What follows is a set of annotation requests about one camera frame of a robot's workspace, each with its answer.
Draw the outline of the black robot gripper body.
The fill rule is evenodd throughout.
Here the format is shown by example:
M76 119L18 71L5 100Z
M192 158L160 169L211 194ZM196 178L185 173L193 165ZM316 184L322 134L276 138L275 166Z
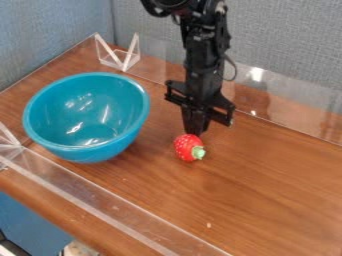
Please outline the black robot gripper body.
M192 109L192 122L197 128L197 112L205 111L209 119L225 126L232 125L234 103L221 94L224 64L203 73L185 71L185 81L165 81L165 99Z

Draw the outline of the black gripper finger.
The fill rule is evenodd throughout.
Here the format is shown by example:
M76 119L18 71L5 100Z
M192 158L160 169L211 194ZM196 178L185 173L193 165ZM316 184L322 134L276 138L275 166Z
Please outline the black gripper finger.
M183 105L180 107L180 109L181 109L181 118L183 118L184 131L188 134L193 134L195 133L195 126L193 126L193 122L192 122L192 109L187 105Z
M201 134L207 131L209 125L209 116L205 111L197 112L197 134Z

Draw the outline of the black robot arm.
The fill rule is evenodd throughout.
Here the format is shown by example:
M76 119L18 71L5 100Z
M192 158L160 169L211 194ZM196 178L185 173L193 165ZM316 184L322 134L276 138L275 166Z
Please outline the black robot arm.
M153 17L172 17L180 26L185 50L183 82L165 82L165 99L180 106L184 130L199 136L209 121L232 125L235 105L221 94L224 62L236 64L225 54L231 35L224 0L140 0Z

